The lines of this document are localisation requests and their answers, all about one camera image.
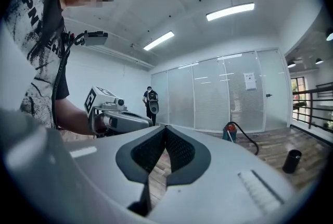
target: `man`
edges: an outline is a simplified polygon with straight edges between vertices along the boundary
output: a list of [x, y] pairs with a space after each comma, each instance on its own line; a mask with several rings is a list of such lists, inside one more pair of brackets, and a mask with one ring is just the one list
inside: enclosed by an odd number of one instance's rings
[[147, 90], [144, 93], [144, 97], [142, 97], [142, 101], [144, 102], [145, 106], [146, 106], [146, 113], [147, 113], [147, 117], [150, 118], [152, 120], [152, 124], [153, 126], [155, 126], [155, 122], [156, 122], [156, 114], [153, 114], [150, 110], [149, 107], [149, 98], [148, 98], [148, 93], [150, 92], [154, 92], [156, 94], [156, 99], [158, 101], [158, 94], [157, 92], [153, 91], [153, 89], [151, 88], [151, 86], [147, 87]]
[[66, 7], [97, 5], [111, 0], [12, 0], [3, 17], [2, 29], [9, 34], [13, 47], [21, 50], [35, 69], [35, 77], [22, 101], [20, 110], [40, 120], [48, 128], [62, 128], [92, 135], [85, 111], [67, 100], [69, 95], [65, 68], [58, 84], [55, 116], [52, 94], [60, 61], [65, 53], [62, 41]]

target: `graphic print t-shirt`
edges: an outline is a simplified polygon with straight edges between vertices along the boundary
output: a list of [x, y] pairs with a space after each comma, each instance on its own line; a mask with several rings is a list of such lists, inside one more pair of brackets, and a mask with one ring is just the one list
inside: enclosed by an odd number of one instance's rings
[[[44, 126], [53, 128], [52, 93], [65, 46], [61, 41], [64, 21], [59, 0], [12, 0], [4, 24], [15, 44], [36, 70], [21, 104], [21, 111], [32, 115]], [[65, 71], [56, 99], [69, 95]]]

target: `black rubber cutout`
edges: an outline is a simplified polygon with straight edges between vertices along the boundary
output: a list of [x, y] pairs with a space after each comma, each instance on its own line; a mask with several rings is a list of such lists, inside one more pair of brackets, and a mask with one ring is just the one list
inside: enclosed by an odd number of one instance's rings
[[171, 126], [159, 127], [124, 144], [117, 151], [116, 163], [128, 180], [147, 184], [148, 175], [165, 148], [172, 170], [167, 186], [191, 184], [209, 167], [211, 155], [207, 147]]

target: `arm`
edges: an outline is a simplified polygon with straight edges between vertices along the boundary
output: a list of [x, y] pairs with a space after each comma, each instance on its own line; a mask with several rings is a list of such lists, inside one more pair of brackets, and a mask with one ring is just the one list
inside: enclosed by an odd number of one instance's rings
[[147, 105], [146, 98], [147, 98], [148, 92], [146, 91], [144, 93], [144, 96], [142, 97], [142, 101], [144, 102], [145, 105]]
[[95, 135], [89, 128], [85, 111], [74, 106], [67, 98], [56, 100], [55, 106], [57, 122], [63, 129], [83, 135]]

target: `ceiling light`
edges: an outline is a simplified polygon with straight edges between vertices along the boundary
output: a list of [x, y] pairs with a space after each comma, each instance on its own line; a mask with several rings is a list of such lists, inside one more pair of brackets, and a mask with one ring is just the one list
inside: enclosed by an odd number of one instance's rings
[[331, 41], [333, 40], [333, 28], [328, 28], [326, 31], [326, 40]]
[[294, 61], [289, 61], [288, 62], [288, 68], [293, 68], [294, 66], [296, 66]]
[[180, 67], [178, 67], [178, 69], [188, 68], [188, 67], [195, 66], [195, 65], [198, 65], [198, 64], [199, 64], [199, 63], [196, 62], [196, 63], [192, 63], [192, 64], [188, 64], [188, 65], [180, 66]]
[[221, 57], [218, 58], [218, 60], [225, 60], [225, 59], [234, 58], [234, 57], [241, 57], [241, 55], [242, 54], [221, 56]]
[[324, 61], [322, 61], [320, 58], [317, 58], [317, 60], [316, 60], [316, 65], [319, 65], [319, 64], [321, 64], [321, 63], [323, 63]]
[[221, 74], [219, 76], [226, 76], [226, 75], [232, 75], [232, 74], [234, 74], [234, 73]]
[[153, 47], [155, 47], [156, 45], [158, 45], [174, 36], [175, 36], [175, 34], [173, 34], [172, 31], [169, 31], [167, 34], [163, 35], [162, 37], [159, 37], [157, 40], [153, 41], [152, 43], [149, 43], [146, 47], [144, 47], [144, 50], [148, 51], [148, 50], [152, 49]]
[[244, 11], [254, 10], [254, 3], [247, 3], [242, 5], [236, 5], [229, 8], [225, 8], [219, 11], [215, 11], [209, 14], [206, 14], [207, 20], [211, 21], [216, 18], [221, 18], [235, 13], [240, 13]]

